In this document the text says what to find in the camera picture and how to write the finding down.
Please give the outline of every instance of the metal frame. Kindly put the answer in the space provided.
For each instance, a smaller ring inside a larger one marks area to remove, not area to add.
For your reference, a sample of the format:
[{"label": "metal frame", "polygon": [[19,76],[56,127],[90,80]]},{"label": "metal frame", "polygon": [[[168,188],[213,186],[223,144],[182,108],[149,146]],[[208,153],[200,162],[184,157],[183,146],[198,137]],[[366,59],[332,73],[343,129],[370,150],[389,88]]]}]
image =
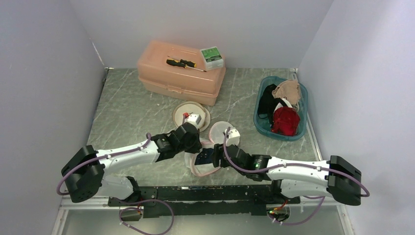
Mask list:
[{"label": "metal frame", "polygon": [[[297,72],[298,72],[298,69],[290,69],[290,76],[295,80],[298,80]],[[312,140],[311,144],[314,149],[316,160],[322,161],[323,158],[320,152],[319,144],[317,143],[314,129],[311,124],[310,116],[308,114],[307,114],[307,130],[308,130],[310,139]],[[58,211],[58,215],[55,221],[55,225],[52,230],[52,235],[62,235],[63,229],[65,227],[65,223],[67,221],[68,213],[71,210],[120,210],[124,208],[124,207],[109,207],[107,203],[108,203],[108,197],[96,196],[85,202],[73,203],[70,200],[69,196],[63,196],[62,202],[61,202],[61,205]],[[301,211],[302,211],[303,207],[315,207],[317,206],[318,203],[319,203],[318,200],[312,200],[312,199],[301,197],[300,204],[290,204],[290,207],[301,207]],[[269,208],[277,207],[277,206],[279,205],[267,205],[267,207]],[[345,205],[336,202],[333,198],[326,198],[324,200],[323,206],[336,206],[338,213],[339,213],[340,221],[342,223],[344,233],[346,235],[354,235],[354,229],[352,227]]]}]

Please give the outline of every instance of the white wall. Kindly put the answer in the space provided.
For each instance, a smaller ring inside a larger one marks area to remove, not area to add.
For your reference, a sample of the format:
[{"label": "white wall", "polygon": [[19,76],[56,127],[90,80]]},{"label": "white wall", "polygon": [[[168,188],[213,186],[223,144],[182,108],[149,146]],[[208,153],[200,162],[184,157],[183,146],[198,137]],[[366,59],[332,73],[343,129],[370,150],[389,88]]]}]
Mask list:
[{"label": "white wall", "polygon": [[135,68],[151,39],[217,46],[227,67],[297,68],[333,0],[70,0],[106,66]]},{"label": "white wall", "polygon": [[348,207],[356,234],[415,234],[415,2],[335,0],[300,65],[323,156],[371,191]]},{"label": "white wall", "polygon": [[86,143],[104,68],[68,1],[0,5],[0,234],[47,235],[60,170]]}]

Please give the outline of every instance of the clothing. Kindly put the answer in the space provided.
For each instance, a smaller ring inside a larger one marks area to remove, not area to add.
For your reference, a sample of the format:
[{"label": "clothing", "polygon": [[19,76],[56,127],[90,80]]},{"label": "clothing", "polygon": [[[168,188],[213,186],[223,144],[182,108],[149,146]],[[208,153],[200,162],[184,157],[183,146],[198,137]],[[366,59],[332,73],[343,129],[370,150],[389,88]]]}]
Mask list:
[{"label": "clothing", "polygon": [[281,102],[281,103],[279,103],[279,104],[277,104],[277,106],[275,107],[275,109],[274,109],[274,113],[275,113],[275,111],[277,110],[277,109],[279,109],[279,108],[281,108],[281,107],[285,107],[285,106],[287,106],[287,107],[290,107],[290,108],[292,108],[293,106],[290,104],[290,102],[288,102],[288,100],[286,100],[286,99],[284,99],[284,98],[281,98],[282,99],[282,101],[284,101],[284,103],[286,104],[286,105],[283,105],[283,103]]},{"label": "clothing", "polygon": [[274,98],[285,98],[292,105],[300,100],[300,84],[296,80],[281,82],[272,92]]},{"label": "clothing", "polygon": [[258,103],[258,114],[268,114],[268,110],[271,106],[274,108],[277,104],[275,104],[274,97],[272,95],[272,91],[275,90],[277,86],[275,84],[271,84],[267,86],[264,90],[264,93],[262,93],[261,99]]},{"label": "clothing", "polygon": [[274,112],[271,131],[285,136],[294,136],[297,132],[300,117],[296,110],[290,107],[281,107]]},{"label": "clothing", "polygon": [[268,121],[271,124],[271,128],[273,127],[273,124],[274,124],[274,120],[273,120],[274,111],[275,111],[275,109],[277,108],[278,105],[282,105],[283,107],[287,107],[287,104],[280,98],[276,98],[276,99],[272,98],[272,100],[270,102],[267,102],[267,113],[266,113],[266,115],[267,115]]}]

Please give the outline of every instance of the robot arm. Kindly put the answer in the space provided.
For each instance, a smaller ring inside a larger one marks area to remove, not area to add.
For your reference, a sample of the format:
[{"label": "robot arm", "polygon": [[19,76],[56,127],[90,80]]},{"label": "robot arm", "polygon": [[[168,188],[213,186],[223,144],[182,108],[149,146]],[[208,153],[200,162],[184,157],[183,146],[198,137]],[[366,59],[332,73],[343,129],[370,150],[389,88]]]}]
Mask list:
[{"label": "robot arm", "polygon": [[199,130],[191,120],[167,134],[152,137],[148,134],[147,138],[142,143],[117,149],[94,150],[91,145],[81,148],[61,171],[72,202],[83,202],[95,195],[138,201],[140,190],[134,178],[110,174],[137,164],[171,159],[182,151],[197,153],[202,148]]},{"label": "robot arm", "polygon": [[[191,115],[176,130],[153,137],[147,136],[146,141],[127,147],[94,150],[88,145],[81,148],[61,171],[71,200],[77,203],[101,195],[115,197],[125,202],[139,201],[141,192],[134,178],[128,176],[119,178],[110,174],[137,164],[171,159],[182,151],[198,153],[202,145],[199,141],[199,130],[196,128],[197,120],[197,115]],[[330,161],[301,162],[268,155],[249,155],[236,145],[231,145],[235,138],[239,138],[237,132],[229,133],[226,146],[231,161],[236,165],[231,165],[228,161],[223,144],[217,144],[212,155],[215,167],[232,166],[240,174],[255,181],[273,181],[273,185],[277,186],[276,193],[282,198],[303,195],[329,196],[347,205],[360,204],[360,186],[348,178],[300,166],[312,164],[319,168],[336,169],[360,182],[361,172],[343,158],[332,156]],[[276,165],[284,165],[284,167],[264,171],[265,168]]]},{"label": "robot arm", "polygon": [[[232,134],[228,135],[228,139],[232,139]],[[365,196],[360,194],[362,185],[356,183],[361,182],[362,173],[339,156],[331,156],[329,161],[303,162],[269,155],[250,155],[236,145],[230,145],[226,150],[232,164],[223,145],[217,144],[212,157],[215,167],[231,166],[252,180],[273,181],[274,190],[277,190],[275,193],[286,199],[305,195],[325,196],[357,206],[361,204],[361,197]]]}]

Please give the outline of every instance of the blue plastic basket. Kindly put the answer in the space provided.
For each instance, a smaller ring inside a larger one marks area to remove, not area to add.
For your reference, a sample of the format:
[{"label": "blue plastic basket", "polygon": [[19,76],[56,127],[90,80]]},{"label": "blue plastic basket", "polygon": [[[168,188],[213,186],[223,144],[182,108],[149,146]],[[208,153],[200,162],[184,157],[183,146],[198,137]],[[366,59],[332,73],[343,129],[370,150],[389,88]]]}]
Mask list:
[{"label": "blue plastic basket", "polygon": [[259,100],[261,99],[262,94],[267,86],[271,84],[279,85],[281,82],[285,81],[286,79],[276,77],[276,76],[269,76],[262,80],[261,86],[259,87],[258,97],[256,98],[256,105],[255,105],[255,113],[254,113],[254,124],[257,131],[265,136],[268,136],[272,139],[282,140],[282,141],[296,141],[301,138],[305,134],[305,129],[307,128],[307,106],[308,106],[308,92],[305,86],[300,83],[300,90],[301,90],[301,99],[299,101],[300,110],[298,111],[298,115],[300,117],[300,123],[297,128],[297,133],[295,136],[284,136],[280,134],[276,134],[271,132],[271,125],[266,118],[266,115],[261,115],[261,119],[258,116],[258,105]]}]

